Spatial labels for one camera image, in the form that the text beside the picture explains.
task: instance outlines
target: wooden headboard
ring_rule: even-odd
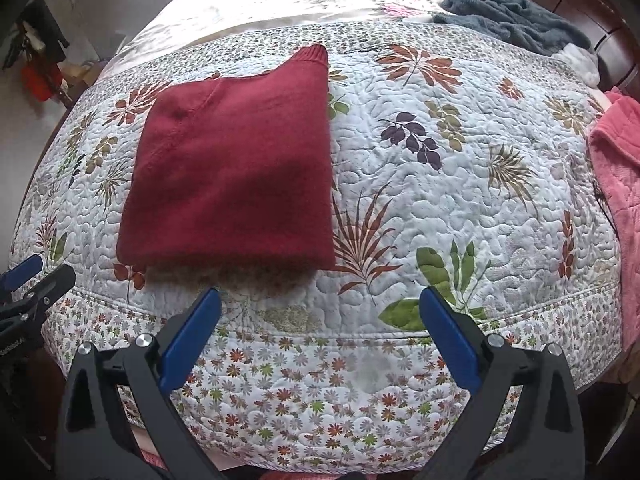
[[[601,90],[617,86],[640,100],[640,47],[610,0],[533,1],[573,23],[591,40]]]

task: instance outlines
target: quilted bedspread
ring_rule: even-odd
[[[119,263],[120,215],[158,92],[261,73],[311,43],[331,63],[335,269]],[[468,399],[420,322],[423,287],[514,345],[558,342],[577,386],[620,352],[620,248],[585,143],[600,113],[560,62],[449,25],[230,36],[85,92],[36,170],[12,265],[39,253],[45,272],[62,261],[76,270],[43,326],[64,370],[80,342],[126,346],[217,287],[223,318],[172,394],[202,446],[283,470],[417,468]],[[260,157],[258,137],[246,148]],[[490,445],[517,400],[514,389]]]

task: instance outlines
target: red object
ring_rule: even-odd
[[[183,83],[149,111],[116,253],[126,265],[330,269],[327,52]]]
[[[60,88],[62,85],[62,72],[55,63],[49,63],[44,60],[40,60],[40,64],[43,69],[49,70],[49,76],[56,88]],[[20,69],[20,76],[22,77],[22,84],[31,92],[38,101],[46,101],[54,92],[49,88],[46,79],[40,74],[38,65],[35,61],[28,61],[25,66]]]
[[[640,335],[640,104],[606,92],[611,106],[587,138],[593,171],[620,240],[622,348]]]

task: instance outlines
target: purple leaf print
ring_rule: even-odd
[[[382,132],[380,137],[382,138],[382,140],[389,140],[397,129],[398,126],[389,126],[385,131]]]
[[[396,132],[391,137],[392,144],[398,144],[404,140],[404,130],[402,128],[398,128]]]
[[[411,150],[413,153],[417,153],[418,150],[420,149],[420,146],[418,145],[418,139],[416,139],[414,136],[410,135],[407,140],[406,140],[406,146],[409,148],[409,150]]]
[[[431,139],[431,137],[427,137],[426,139],[424,139],[422,141],[422,143],[424,144],[425,148],[427,148],[427,150],[437,150],[438,149],[438,145],[436,143],[435,140]]]
[[[404,127],[409,130],[412,134],[417,135],[419,137],[423,137],[427,134],[424,130],[424,127],[419,123],[407,123]]]
[[[420,123],[414,122],[415,115],[409,112],[399,112],[396,114],[396,120],[381,119],[381,122],[391,123],[387,126],[380,138],[382,140],[391,140],[391,144],[397,146],[406,139],[405,146],[412,152],[417,153],[417,160],[421,164],[429,164],[434,170],[439,171],[442,167],[440,155],[436,152],[438,145],[431,137],[425,137],[427,131]]]
[[[418,152],[418,162],[423,164],[427,163],[427,153],[424,147],[420,148],[420,151]]]
[[[415,119],[415,115],[410,114],[409,112],[400,112],[396,115],[396,122],[398,123],[408,123]]]
[[[431,167],[436,171],[442,167],[442,160],[440,160],[438,152],[427,152],[427,160],[429,161],[429,164],[431,164]]]

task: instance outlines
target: metal screw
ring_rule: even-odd
[[[80,346],[78,347],[79,354],[87,355],[90,351],[91,351],[91,343],[87,343],[86,341],[84,343],[80,343]]]
[[[154,337],[151,334],[140,334],[136,338],[136,345],[144,348],[145,346],[149,346],[153,340]]]
[[[494,348],[504,346],[504,338],[500,334],[489,334],[486,340]]]
[[[551,355],[562,355],[562,347],[556,343],[551,343],[546,349]]]

